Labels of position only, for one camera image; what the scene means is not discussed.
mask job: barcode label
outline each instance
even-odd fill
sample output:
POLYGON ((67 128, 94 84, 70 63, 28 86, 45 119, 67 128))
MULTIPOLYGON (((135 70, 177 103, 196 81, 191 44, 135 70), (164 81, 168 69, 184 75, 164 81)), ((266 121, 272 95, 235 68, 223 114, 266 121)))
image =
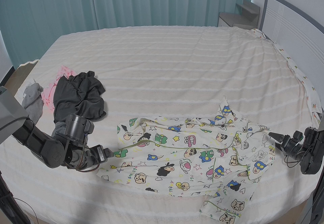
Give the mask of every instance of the barcode label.
POLYGON ((103 154, 102 154, 102 151, 101 151, 101 147, 97 147, 97 150, 98 150, 98 153, 99 153, 99 156, 100 156, 100 160, 105 161, 105 158, 103 157, 103 154))

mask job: nightstand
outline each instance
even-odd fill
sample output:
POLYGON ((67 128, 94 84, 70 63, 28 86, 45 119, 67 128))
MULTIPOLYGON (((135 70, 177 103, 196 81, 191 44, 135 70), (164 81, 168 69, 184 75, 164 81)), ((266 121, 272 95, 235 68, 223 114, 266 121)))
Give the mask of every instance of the nightstand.
POLYGON ((253 29, 257 27, 260 7, 256 4, 243 0, 243 4, 236 4, 241 9, 241 14, 230 12, 220 12, 218 18, 218 27, 237 26, 243 29, 253 29))

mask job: star print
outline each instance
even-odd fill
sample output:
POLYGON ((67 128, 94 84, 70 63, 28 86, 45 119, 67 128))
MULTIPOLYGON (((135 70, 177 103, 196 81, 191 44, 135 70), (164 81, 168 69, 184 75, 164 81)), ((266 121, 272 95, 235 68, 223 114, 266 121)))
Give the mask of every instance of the star print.
POLYGON ((219 199, 219 200, 217 201, 217 205, 218 205, 219 203, 221 203, 222 200, 223 200, 223 198, 219 199))
POLYGON ((229 174, 229 173, 232 173, 232 171, 231 171, 231 169, 229 168, 229 169, 226 169, 226 171, 224 171, 224 173, 229 174))
POLYGON ((146 163, 141 161, 140 163, 138 163, 138 165, 144 166, 144 165, 146 165, 146 163))
POLYGON ((196 169, 196 171, 198 171, 199 169, 202 169, 201 167, 200 167, 200 165, 195 165, 193 168, 195 168, 196 169))

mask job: mattress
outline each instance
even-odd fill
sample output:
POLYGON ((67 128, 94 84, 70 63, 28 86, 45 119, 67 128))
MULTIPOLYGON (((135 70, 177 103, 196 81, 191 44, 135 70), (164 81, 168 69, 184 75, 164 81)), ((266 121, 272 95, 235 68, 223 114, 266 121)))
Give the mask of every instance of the mattress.
MULTIPOLYGON (((269 41, 236 27, 142 26, 61 36, 17 100, 29 78, 45 87, 62 64, 95 71, 106 89, 107 115, 95 122, 89 146, 116 149, 116 125, 133 116, 211 117, 223 95, 243 117, 273 132, 292 135, 312 125, 306 91, 283 56, 269 41)), ((37 127, 51 134, 54 126, 44 106, 37 127)), ((277 151, 241 223, 268 223, 315 188, 319 173, 302 175, 283 158, 277 151)), ((205 196, 172 197, 112 183, 96 172, 50 169, 14 138, 0 146, 0 169, 14 196, 49 223, 216 223, 199 213, 205 196)))

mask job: wooden floor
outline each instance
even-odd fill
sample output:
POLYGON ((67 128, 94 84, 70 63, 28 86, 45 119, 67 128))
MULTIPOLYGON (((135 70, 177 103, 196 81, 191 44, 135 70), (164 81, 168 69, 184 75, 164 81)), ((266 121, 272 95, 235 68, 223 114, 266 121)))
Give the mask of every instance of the wooden floor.
MULTIPOLYGON (((21 66, 16 69, 16 71, 12 74, 12 76, 9 78, 8 82, 5 84, 5 87, 13 94, 15 95, 18 88, 21 86, 23 81, 26 79, 26 77, 29 75, 30 71, 34 68, 36 63, 34 64, 26 64, 24 66, 21 66)), ((281 218, 270 222, 269 224, 294 224, 297 220, 299 214, 301 213, 302 209, 305 206, 305 202, 301 205, 289 210, 286 214, 284 214, 281 218)), ((34 219, 34 222, 37 223, 36 218, 34 216, 31 216, 31 218, 34 219)), ((39 224, 48 224, 47 222, 44 222, 40 219, 38 219, 39 224)), ((3 214, 3 212, 0 210, 0 223, 1 224, 10 224, 7 217, 3 214)))

